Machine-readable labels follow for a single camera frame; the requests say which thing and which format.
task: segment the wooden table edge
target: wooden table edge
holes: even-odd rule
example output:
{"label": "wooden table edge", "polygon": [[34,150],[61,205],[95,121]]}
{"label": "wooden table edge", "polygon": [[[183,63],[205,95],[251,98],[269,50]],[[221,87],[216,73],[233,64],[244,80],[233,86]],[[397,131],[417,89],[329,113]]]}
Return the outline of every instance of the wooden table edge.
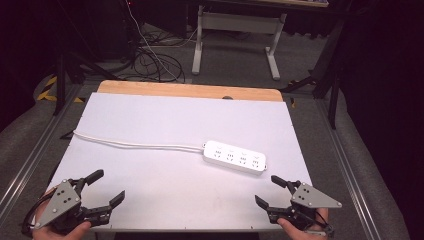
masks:
{"label": "wooden table edge", "polygon": [[276,89],[116,80],[104,80],[100,83],[97,92],[149,96],[218,99],[231,97],[235,100],[283,101],[281,93]]}

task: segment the table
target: table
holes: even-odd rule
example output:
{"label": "table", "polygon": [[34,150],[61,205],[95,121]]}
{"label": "table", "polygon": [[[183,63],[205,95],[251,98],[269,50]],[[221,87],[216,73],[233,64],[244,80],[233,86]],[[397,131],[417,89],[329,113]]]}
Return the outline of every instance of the table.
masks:
{"label": "table", "polygon": [[264,153],[268,169],[256,176],[204,162],[201,154],[119,149],[74,135],[51,185],[103,169],[105,176],[84,189],[83,206],[107,205],[126,191],[110,224],[96,231],[280,230],[269,223],[254,195],[287,207],[291,195],[273,184],[271,175],[311,184],[281,100],[272,89],[105,81],[90,97],[77,132],[191,146],[221,140]]}
{"label": "table", "polygon": [[[302,0],[260,0],[259,3],[276,3],[289,6],[301,6],[310,8],[326,8],[328,3],[309,2]],[[202,32],[203,29],[228,30],[240,32],[253,32],[263,34],[274,34],[271,47],[265,48],[268,64],[274,80],[280,79],[277,63],[275,62],[275,49],[283,30],[286,14],[282,13],[280,18],[253,17],[234,14],[221,14],[213,12],[203,12],[204,6],[199,6],[197,19],[197,40],[193,59],[192,73],[200,73],[200,62],[202,58]]]}

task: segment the table leg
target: table leg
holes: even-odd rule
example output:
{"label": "table leg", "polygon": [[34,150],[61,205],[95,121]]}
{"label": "table leg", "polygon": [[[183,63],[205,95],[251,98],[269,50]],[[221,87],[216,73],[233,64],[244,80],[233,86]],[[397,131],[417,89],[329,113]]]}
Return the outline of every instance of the table leg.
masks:
{"label": "table leg", "polygon": [[197,39],[196,39],[196,49],[194,50],[194,59],[193,59],[193,68],[191,72],[194,75],[200,73],[200,62],[202,60],[202,15],[203,15],[203,6],[199,6],[199,11],[197,14]]}
{"label": "table leg", "polygon": [[283,30],[284,22],[286,20],[286,14],[281,14],[280,21],[277,23],[277,27],[275,29],[274,33],[274,39],[272,42],[272,46],[266,47],[265,52],[266,56],[268,58],[269,67],[271,69],[272,73],[272,79],[274,80],[280,80],[280,73],[278,72],[277,63],[275,62],[274,52],[277,48],[278,41],[280,40],[281,31]]}

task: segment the hand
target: hand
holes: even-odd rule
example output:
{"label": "hand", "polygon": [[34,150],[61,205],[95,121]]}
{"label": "hand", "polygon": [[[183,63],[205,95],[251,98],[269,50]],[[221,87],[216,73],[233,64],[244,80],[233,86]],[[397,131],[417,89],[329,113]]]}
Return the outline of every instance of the hand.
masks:
{"label": "hand", "polygon": [[[318,208],[317,212],[321,214],[321,216],[325,219],[325,221],[328,221],[328,209],[327,208]],[[316,220],[318,222],[324,223],[321,217],[317,217]],[[293,226],[289,221],[287,221],[284,218],[278,219],[278,224],[286,231],[287,235],[292,240],[327,240],[328,236],[319,236],[315,234],[310,234],[303,232],[299,229],[297,229],[295,226]],[[309,228],[309,230],[322,230],[320,226],[313,225]]]}
{"label": "hand", "polygon": [[[49,201],[43,202],[36,210],[35,213],[35,222],[37,222],[41,214],[44,212],[44,210],[47,207]],[[61,234],[58,234],[54,231],[53,227],[51,226],[44,226],[40,229],[34,229],[32,231],[32,236],[34,240],[55,240],[55,239],[63,239],[63,240],[80,240],[82,237],[88,232],[88,230],[91,227],[90,222],[83,222],[80,225],[78,225],[74,230],[72,230],[68,235],[63,236]]]}

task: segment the white power strip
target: white power strip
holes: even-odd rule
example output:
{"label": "white power strip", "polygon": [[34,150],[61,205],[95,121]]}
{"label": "white power strip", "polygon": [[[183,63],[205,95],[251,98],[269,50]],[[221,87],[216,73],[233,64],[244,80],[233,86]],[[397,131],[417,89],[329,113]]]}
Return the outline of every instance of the white power strip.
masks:
{"label": "white power strip", "polygon": [[266,170],[266,157],[262,153],[215,141],[208,141],[203,146],[203,159],[206,162],[255,175]]}

